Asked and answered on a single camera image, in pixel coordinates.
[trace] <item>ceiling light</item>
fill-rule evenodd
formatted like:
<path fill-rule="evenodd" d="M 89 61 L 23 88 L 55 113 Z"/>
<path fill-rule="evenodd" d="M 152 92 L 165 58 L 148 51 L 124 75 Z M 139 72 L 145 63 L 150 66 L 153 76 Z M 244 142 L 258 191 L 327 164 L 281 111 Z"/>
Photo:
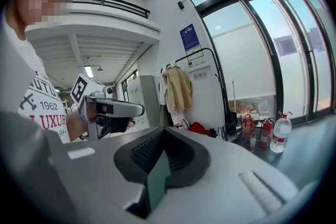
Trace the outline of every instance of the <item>ceiling light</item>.
<path fill-rule="evenodd" d="M 88 75 L 89 78 L 93 78 L 92 70 L 90 66 L 84 67 L 86 74 Z"/>

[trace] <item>water bottle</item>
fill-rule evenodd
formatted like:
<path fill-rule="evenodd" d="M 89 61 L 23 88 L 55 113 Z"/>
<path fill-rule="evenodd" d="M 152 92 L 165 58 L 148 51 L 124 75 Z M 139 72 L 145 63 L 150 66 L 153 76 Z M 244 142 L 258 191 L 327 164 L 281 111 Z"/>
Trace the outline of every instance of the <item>water bottle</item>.
<path fill-rule="evenodd" d="M 287 117 L 287 114 L 282 114 L 279 111 L 281 118 L 275 122 L 273 136 L 270 144 L 270 148 L 275 153 L 283 152 L 288 140 L 288 134 L 292 130 L 292 123 L 290 117 Z"/>

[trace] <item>handheld device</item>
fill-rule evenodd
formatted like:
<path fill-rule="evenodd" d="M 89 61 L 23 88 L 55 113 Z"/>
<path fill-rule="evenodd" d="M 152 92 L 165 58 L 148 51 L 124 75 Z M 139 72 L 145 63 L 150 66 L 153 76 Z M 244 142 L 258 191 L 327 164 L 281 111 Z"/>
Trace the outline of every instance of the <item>handheld device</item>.
<path fill-rule="evenodd" d="M 88 135 L 81 136 L 85 140 L 98 140 L 108 133 L 124 132 L 128 122 L 135 116 L 141 116 L 145 107 L 124 101 L 107 98 L 110 88 L 98 81 L 79 74 L 70 96 L 78 107 L 80 118 L 87 123 Z M 94 102 L 97 116 L 94 120 L 88 118 L 88 103 Z"/>

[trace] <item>red cloth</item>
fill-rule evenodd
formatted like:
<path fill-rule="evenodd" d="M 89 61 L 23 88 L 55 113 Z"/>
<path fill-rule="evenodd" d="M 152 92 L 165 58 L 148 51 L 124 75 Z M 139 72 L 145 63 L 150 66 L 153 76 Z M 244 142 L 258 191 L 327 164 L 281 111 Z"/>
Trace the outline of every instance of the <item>red cloth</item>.
<path fill-rule="evenodd" d="M 195 132 L 195 133 L 199 133 L 199 134 L 206 134 L 208 136 L 211 136 L 211 132 L 205 130 L 205 128 L 198 122 L 194 122 L 190 128 L 189 131 Z"/>

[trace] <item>black railing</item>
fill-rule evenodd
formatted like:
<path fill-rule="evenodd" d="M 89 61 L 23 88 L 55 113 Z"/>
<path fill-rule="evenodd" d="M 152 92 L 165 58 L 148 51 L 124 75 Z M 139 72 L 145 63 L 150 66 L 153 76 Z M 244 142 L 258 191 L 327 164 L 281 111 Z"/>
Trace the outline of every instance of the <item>black railing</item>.
<path fill-rule="evenodd" d="M 72 0 L 73 3 L 85 3 L 85 4 L 94 4 L 100 6 L 106 6 L 111 8 L 117 8 L 130 12 L 141 17 L 148 19 L 149 10 L 134 5 L 132 3 L 126 2 L 124 0 Z"/>

